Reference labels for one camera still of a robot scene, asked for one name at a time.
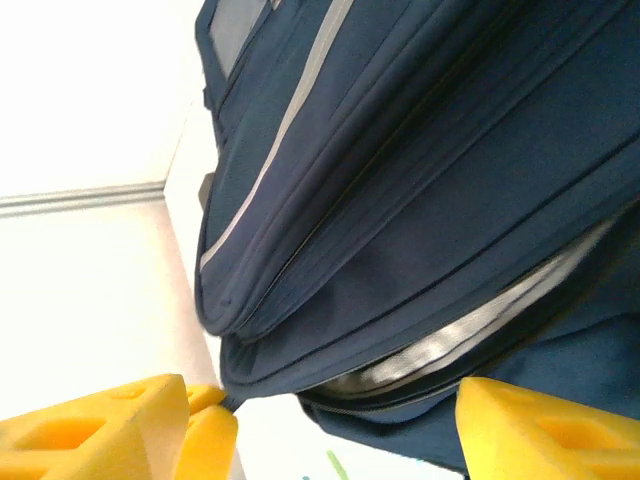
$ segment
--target yellow plastic piece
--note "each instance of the yellow plastic piece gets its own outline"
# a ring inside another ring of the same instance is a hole
[[[0,422],[0,480],[173,480],[189,419],[162,375]]]
[[[218,405],[226,395],[224,390],[211,385],[188,385],[189,412],[194,415],[211,405]]]
[[[471,480],[638,480],[640,422],[486,378],[460,385]]]
[[[238,433],[238,421],[217,404],[225,392],[209,385],[187,387],[191,417],[176,480],[226,480]]]

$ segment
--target gray reflective stripe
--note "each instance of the gray reflective stripe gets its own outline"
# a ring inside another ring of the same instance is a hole
[[[267,0],[219,0],[209,36],[225,77],[229,76],[244,42]]]
[[[607,222],[493,300],[370,367],[317,387],[324,395],[359,398],[393,390],[440,370],[486,340],[559,285],[611,227]]]
[[[200,270],[204,268],[207,262],[213,258],[213,256],[224,244],[224,242],[227,241],[227,239],[231,235],[231,232],[233,232],[233,229],[242,218],[242,215],[244,215],[244,212],[251,204],[253,197],[255,197],[256,191],[260,186],[260,182],[262,182],[265,173],[267,172],[267,170],[269,170],[273,159],[278,153],[278,149],[280,148],[282,139],[286,135],[291,122],[293,122],[293,119],[296,117],[298,111],[300,111],[300,108],[309,96],[309,92],[311,92],[311,89],[313,88],[313,85],[318,78],[320,68],[322,67],[324,60],[327,57],[327,53],[329,53],[329,49],[331,48],[331,45],[336,38],[336,34],[338,33],[338,30],[340,30],[342,22],[347,16],[352,3],[353,0],[333,0],[333,2],[331,2],[331,5],[329,6],[329,9],[327,10],[327,13],[322,21],[322,25],[320,25],[318,34],[316,35],[313,45],[311,46],[311,51],[309,52],[309,57],[307,58],[304,69],[302,70],[302,75],[300,76],[298,86],[296,87],[296,90],[291,97],[291,101],[289,102],[289,106],[287,107],[284,117],[282,118],[282,122],[280,122],[278,133],[276,134],[276,138],[273,141],[273,145],[271,145],[271,150],[267,155],[267,159],[260,169],[258,178],[256,178],[256,181],[253,184],[249,195],[247,195],[247,197],[244,199],[244,202],[242,202],[242,205],[234,215],[231,223],[229,223],[216,243],[214,243],[213,246],[209,248],[200,258]]]

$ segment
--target white surface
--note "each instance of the white surface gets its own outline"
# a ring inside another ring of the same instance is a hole
[[[215,171],[217,164],[218,151],[213,135],[211,114],[202,104],[202,95],[197,95],[185,122],[164,189],[171,223],[191,289],[193,289],[196,250],[202,222],[198,192],[204,176]],[[220,339],[206,334],[205,338],[216,376],[220,378],[218,362]]]
[[[160,373],[214,382],[163,202],[0,218],[0,269],[0,418]]]
[[[199,86],[201,5],[0,2],[0,196],[164,180]]]
[[[237,447],[249,480],[335,479],[331,450],[349,480],[460,480],[461,476],[382,450],[327,435],[293,395],[251,400],[238,411]]]

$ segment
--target wall molding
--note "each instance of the wall molding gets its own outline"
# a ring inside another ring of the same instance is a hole
[[[164,200],[165,183],[0,197],[0,218]]]

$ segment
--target green marker mark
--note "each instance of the green marker mark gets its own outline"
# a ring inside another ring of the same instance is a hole
[[[329,461],[331,465],[333,465],[333,469],[340,477],[340,480],[349,480],[349,476],[347,475],[347,471],[344,469],[342,464],[338,461],[338,457],[331,450],[327,450],[327,457],[329,457]]]

